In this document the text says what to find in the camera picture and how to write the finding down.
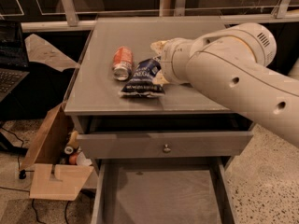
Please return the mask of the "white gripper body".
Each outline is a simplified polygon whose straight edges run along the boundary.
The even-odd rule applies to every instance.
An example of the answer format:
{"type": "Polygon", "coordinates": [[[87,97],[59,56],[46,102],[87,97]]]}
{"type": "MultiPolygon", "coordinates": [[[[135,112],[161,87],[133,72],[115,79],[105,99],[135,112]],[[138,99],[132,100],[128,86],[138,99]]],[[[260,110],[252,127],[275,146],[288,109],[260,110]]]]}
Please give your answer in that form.
{"type": "Polygon", "coordinates": [[[161,68],[164,78],[173,84],[188,83],[186,64],[194,41],[184,38],[168,40],[161,53],[161,68]]]}

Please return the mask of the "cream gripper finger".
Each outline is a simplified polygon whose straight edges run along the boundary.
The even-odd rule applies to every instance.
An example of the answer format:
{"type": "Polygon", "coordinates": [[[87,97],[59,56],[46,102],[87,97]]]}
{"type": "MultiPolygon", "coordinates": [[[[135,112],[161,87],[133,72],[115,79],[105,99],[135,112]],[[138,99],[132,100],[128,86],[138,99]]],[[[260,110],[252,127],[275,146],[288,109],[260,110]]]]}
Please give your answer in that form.
{"type": "Polygon", "coordinates": [[[150,44],[150,48],[157,54],[161,55],[166,51],[165,46],[168,44],[167,40],[160,40],[150,44]]]}
{"type": "Polygon", "coordinates": [[[164,77],[164,74],[162,71],[159,71],[156,76],[153,78],[152,80],[152,83],[153,84],[156,84],[156,85],[165,85],[165,84],[169,84],[169,81],[164,77]]]}

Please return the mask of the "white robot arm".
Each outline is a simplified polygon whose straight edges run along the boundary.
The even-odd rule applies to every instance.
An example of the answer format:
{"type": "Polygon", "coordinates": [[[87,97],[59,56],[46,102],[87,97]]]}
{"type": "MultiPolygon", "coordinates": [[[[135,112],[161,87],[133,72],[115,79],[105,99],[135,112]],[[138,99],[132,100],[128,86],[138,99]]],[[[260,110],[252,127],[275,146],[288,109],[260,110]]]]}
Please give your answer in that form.
{"type": "Polygon", "coordinates": [[[156,83],[190,84],[299,146],[299,80],[267,67],[277,44],[261,24],[243,23],[194,40],[156,41],[150,48],[161,56],[156,83]]]}

